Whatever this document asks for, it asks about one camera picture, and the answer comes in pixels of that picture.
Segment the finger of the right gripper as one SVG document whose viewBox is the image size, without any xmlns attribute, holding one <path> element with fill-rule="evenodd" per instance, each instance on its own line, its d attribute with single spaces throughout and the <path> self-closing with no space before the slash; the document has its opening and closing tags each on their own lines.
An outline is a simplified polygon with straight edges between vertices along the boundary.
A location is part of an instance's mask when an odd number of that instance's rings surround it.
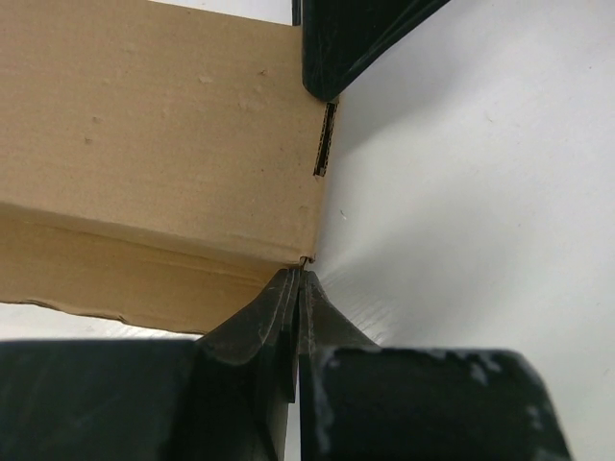
<svg viewBox="0 0 615 461">
<path fill-rule="evenodd" d="M 302 31 L 302 83 L 330 102 L 389 48 L 438 12 L 447 0 L 293 1 Z"/>
</svg>

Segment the brown cardboard box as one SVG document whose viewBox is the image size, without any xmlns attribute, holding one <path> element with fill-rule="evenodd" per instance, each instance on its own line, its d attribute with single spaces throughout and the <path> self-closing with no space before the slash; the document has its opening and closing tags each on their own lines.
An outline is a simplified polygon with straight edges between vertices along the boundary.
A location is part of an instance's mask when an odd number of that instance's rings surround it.
<svg viewBox="0 0 615 461">
<path fill-rule="evenodd" d="M 1 5 L 1 299 L 206 332 L 312 259 L 332 107 L 297 27 Z"/>
</svg>

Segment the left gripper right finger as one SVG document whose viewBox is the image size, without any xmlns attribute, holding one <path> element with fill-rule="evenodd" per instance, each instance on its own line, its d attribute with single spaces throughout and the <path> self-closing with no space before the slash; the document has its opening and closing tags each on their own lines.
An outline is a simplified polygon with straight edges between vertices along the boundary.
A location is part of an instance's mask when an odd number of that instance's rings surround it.
<svg viewBox="0 0 615 461">
<path fill-rule="evenodd" d="M 376 345 L 307 272 L 299 291 L 305 460 L 568 460 L 548 389 L 509 350 Z"/>
</svg>

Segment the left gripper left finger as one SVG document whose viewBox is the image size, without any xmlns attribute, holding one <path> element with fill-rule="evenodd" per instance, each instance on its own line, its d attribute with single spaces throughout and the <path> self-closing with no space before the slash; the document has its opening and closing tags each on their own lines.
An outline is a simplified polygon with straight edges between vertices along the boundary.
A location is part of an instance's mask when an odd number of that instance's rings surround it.
<svg viewBox="0 0 615 461">
<path fill-rule="evenodd" d="M 5 460 L 281 460 L 299 273 L 197 340 L 1 345 Z"/>
</svg>

